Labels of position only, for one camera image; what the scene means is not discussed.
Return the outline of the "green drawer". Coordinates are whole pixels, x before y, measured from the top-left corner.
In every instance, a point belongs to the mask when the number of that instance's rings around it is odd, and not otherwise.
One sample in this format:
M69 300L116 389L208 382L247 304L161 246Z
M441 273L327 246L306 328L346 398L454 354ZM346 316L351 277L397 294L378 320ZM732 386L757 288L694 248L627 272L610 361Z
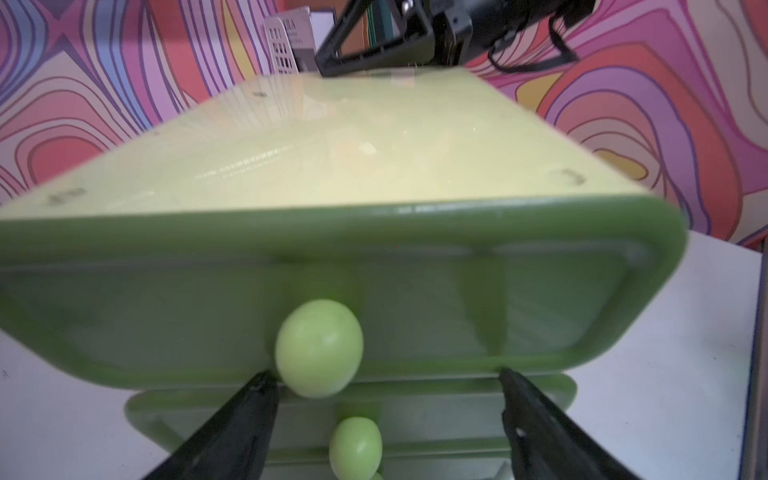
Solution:
M1 222L1 327L130 390L243 383L281 323L332 300L363 381L559 373L610 349L687 240L647 197L209 211Z

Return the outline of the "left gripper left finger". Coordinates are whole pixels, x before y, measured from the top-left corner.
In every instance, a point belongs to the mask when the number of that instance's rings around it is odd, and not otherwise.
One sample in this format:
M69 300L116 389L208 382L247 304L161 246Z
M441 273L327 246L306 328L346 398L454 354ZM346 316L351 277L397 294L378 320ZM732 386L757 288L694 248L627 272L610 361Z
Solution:
M252 377L147 480L259 479L279 406L277 380Z

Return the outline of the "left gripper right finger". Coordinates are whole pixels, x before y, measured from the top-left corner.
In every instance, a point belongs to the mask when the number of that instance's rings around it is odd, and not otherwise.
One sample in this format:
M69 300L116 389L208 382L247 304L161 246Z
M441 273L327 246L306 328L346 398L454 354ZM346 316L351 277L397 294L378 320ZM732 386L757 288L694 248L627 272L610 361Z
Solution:
M503 368L498 380L516 479L639 480L524 375Z

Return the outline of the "green drawer cabinet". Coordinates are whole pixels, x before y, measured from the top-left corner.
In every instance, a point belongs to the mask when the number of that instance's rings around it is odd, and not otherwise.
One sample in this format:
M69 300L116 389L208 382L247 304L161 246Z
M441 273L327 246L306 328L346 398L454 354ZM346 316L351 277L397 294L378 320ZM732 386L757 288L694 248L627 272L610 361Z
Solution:
M291 314L353 315L325 399L287 388L264 477L329 479L349 417L387 479L490 479L498 379L559 407L685 249L680 211L461 69L259 77L1 210L1 328L132 392L173 451L254 374Z

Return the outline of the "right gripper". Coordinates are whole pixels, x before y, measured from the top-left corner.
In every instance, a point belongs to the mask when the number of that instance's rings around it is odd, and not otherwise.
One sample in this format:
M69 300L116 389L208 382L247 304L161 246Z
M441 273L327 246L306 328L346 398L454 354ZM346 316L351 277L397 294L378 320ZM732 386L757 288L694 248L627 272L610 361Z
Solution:
M494 57L530 26L547 22L547 32L559 54L539 61L539 66L562 66L578 60L557 31L557 24L570 28L595 9L594 0L481 0L481 1L389 1L380 22L394 24L389 35L378 33L361 48L346 44L350 37L373 30L368 21L372 1L349 1L325 40L315 52L315 64L323 77L339 77L361 71L431 66L459 66L485 53Z

